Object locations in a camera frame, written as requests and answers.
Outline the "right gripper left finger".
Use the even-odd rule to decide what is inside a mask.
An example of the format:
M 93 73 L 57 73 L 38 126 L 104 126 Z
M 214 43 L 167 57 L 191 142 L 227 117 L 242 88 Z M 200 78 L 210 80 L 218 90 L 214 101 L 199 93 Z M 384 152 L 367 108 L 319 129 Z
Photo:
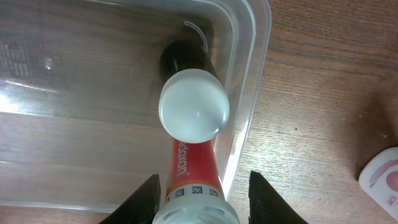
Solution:
M 160 197 L 159 174 L 154 174 L 99 224 L 151 224 L 159 211 Z

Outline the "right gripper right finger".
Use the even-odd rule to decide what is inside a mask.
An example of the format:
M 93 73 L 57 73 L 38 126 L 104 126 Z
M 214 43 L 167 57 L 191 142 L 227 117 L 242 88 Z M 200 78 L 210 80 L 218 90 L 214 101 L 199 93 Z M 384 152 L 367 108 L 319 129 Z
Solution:
M 262 174 L 249 177 L 249 224 L 307 224 Z

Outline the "orange tube white cap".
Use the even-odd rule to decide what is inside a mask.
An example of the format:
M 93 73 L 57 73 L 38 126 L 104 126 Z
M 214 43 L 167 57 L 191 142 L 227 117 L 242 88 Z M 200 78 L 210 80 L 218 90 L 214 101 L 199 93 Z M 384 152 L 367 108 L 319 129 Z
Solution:
M 153 224 L 239 224 L 226 201 L 211 141 L 173 140 L 164 207 Z

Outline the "dark bottle white cap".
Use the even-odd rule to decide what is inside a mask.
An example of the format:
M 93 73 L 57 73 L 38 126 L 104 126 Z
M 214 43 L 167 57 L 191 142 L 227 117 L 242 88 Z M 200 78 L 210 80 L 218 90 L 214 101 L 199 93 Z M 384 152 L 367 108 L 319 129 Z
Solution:
M 201 143 L 226 127 L 229 99 L 200 44 L 187 40 L 171 43 L 160 56 L 160 74 L 165 83 L 159 119 L 173 138 Z

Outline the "white spray bottle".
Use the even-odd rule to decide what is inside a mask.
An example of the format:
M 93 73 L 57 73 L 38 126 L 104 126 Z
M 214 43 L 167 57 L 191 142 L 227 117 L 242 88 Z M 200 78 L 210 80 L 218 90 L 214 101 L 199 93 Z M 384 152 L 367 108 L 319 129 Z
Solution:
M 397 220 L 397 147 L 383 150 L 359 175 L 360 187 Z

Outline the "clear plastic container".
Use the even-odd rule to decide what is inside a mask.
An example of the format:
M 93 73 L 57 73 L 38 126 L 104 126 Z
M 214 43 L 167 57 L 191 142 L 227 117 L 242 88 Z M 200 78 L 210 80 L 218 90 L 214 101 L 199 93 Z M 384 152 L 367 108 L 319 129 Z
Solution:
M 268 1 L 1 1 L 1 205 L 110 213 L 165 182 L 159 62 L 176 40 L 207 53 L 229 98 L 214 148 L 230 195 L 271 24 Z

